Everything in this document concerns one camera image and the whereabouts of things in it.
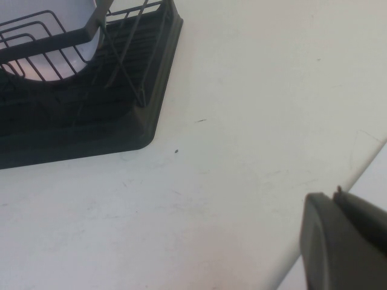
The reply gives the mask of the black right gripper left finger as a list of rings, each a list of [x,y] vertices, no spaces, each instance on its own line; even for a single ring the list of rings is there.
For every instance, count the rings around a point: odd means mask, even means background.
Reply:
[[[300,235],[308,289],[386,289],[386,245],[372,245],[323,193],[310,193]]]

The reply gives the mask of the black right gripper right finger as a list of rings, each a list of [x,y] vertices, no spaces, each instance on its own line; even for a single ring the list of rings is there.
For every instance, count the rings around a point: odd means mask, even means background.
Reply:
[[[359,234],[372,245],[386,245],[386,211],[337,187],[333,201]]]

